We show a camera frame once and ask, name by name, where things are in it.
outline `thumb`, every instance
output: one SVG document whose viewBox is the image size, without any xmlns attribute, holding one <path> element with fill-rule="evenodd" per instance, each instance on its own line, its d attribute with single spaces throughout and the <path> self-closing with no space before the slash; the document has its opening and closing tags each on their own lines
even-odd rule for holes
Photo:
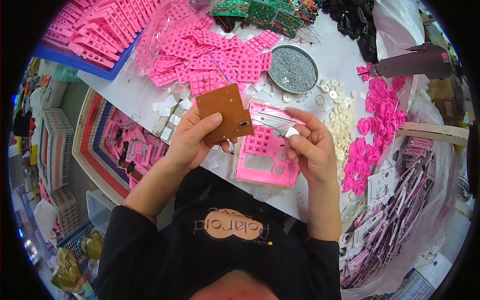
<svg viewBox="0 0 480 300">
<path fill-rule="evenodd" d="M 314 144 L 310 143 L 305 137 L 294 134 L 288 139 L 288 144 L 303 156 L 305 156 L 311 163 L 315 164 L 320 157 L 320 149 Z"/>
<path fill-rule="evenodd" d="M 210 115 L 190 129 L 190 138 L 195 141 L 201 141 L 207 134 L 215 130 L 222 123 L 222 114 L 217 112 Z"/>
</svg>

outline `plastic wrap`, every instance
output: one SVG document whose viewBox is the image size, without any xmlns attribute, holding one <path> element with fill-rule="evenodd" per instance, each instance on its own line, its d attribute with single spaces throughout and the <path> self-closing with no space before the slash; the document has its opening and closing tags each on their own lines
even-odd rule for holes
<svg viewBox="0 0 480 300">
<path fill-rule="evenodd" d="M 377 29 L 378 60 L 410 53 L 404 49 L 425 42 L 425 30 L 415 0 L 377 0 L 372 15 Z M 413 94 L 428 81 L 425 75 L 408 77 L 399 92 L 398 109 L 408 111 Z"/>
<path fill-rule="evenodd" d="M 154 68 L 155 59 L 165 54 L 162 46 L 172 42 L 181 30 L 194 25 L 195 30 L 205 28 L 210 17 L 206 14 L 217 4 L 208 0 L 166 0 L 161 2 L 149 24 L 144 29 L 142 37 L 135 45 L 137 49 L 136 66 L 139 76 L 148 76 Z"/>
<path fill-rule="evenodd" d="M 416 94 L 408 112 L 409 120 L 416 114 L 426 123 L 443 124 L 438 109 L 421 94 Z M 379 160 L 389 164 L 390 153 L 398 150 L 403 139 L 396 139 L 389 145 Z M 419 212 L 418 218 L 406 233 L 407 241 L 402 245 L 400 254 L 392 259 L 368 284 L 361 288 L 341 291 L 343 300 L 357 300 L 374 294 L 390 293 L 397 290 L 405 274 L 414 266 L 418 256 L 435 244 L 446 234 L 448 223 L 455 211 L 457 190 L 457 167 L 454 148 L 445 142 L 435 142 L 436 156 L 435 181 L 428 204 Z"/>
</svg>

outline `hand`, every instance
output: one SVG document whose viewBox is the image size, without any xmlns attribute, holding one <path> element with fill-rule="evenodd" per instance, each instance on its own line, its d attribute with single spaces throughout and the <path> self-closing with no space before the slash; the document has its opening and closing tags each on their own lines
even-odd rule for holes
<svg viewBox="0 0 480 300">
<path fill-rule="evenodd" d="M 222 123 L 222 114 L 215 113 L 200 120 L 198 107 L 194 106 L 180 120 L 168 148 L 166 161 L 180 168 L 194 169 L 198 167 L 214 144 L 220 145 L 223 152 L 228 152 L 227 140 L 207 144 L 204 137 Z"/>
<path fill-rule="evenodd" d="M 328 129 L 309 112 L 289 108 L 286 113 L 306 125 L 293 126 L 299 134 L 285 138 L 285 150 L 291 162 L 298 162 L 309 184 L 325 184 L 336 179 L 336 155 L 333 138 Z"/>
</svg>

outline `black shirt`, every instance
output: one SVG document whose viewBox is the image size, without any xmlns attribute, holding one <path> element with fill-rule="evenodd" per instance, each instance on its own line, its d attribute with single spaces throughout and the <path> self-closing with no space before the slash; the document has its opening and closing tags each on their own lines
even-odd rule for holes
<svg viewBox="0 0 480 300">
<path fill-rule="evenodd" d="M 244 270 L 281 300 L 341 299 L 337 242 L 304 243 L 242 206 L 234 194 L 217 193 L 176 210 L 161 231 L 116 207 L 100 258 L 98 298 L 188 299 Z"/>
</svg>

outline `person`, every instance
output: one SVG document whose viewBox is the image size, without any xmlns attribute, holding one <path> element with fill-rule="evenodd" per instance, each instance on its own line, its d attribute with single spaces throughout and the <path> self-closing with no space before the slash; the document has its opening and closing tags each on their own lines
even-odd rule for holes
<svg viewBox="0 0 480 300">
<path fill-rule="evenodd" d="M 166 156 L 113 209 L 98 298 L 340 299 L 333 139 L 311 113 L 286 113 L 306 124 L 294 125 L 299 134 L 285 139 L 285 149 L 308 182 L 307 240 L 285 234 L 282 224 L 254 209 L 259 201 L 199 167 L 213 146 L 203 138 L 222 115 L 200 120 L 195 106 L 181 119 Z M 218 144 L 228 150 L 228 141 Z M 172 222 L 158 231 L 156 216 L 175 192 Z"/>
</svg>

